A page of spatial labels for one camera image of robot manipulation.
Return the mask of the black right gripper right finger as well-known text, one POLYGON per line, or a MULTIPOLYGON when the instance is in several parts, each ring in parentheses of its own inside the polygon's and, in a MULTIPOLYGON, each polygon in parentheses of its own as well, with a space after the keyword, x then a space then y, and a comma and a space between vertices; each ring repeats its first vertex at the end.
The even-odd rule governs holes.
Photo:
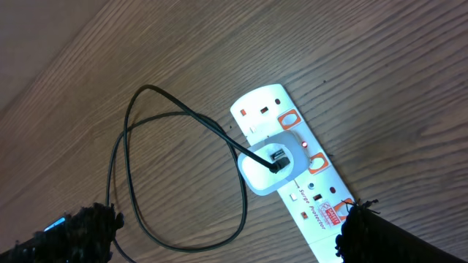
POLYGON ((464 263, 380 217, 370 207, 345 202, 348 216, 336 236, 336 256, 344 263, 464 263))

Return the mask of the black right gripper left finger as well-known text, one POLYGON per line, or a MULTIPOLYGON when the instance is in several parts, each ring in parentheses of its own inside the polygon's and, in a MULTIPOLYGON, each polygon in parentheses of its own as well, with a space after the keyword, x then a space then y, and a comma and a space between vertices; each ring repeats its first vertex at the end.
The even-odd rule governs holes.
POLYGON ((83 207, 64 222, 34 236, 1 254, 1 263, 107 263, 113 253, 110 245, 118 229, 124 226, 124 215, 113 205, 95 203, 83 207))

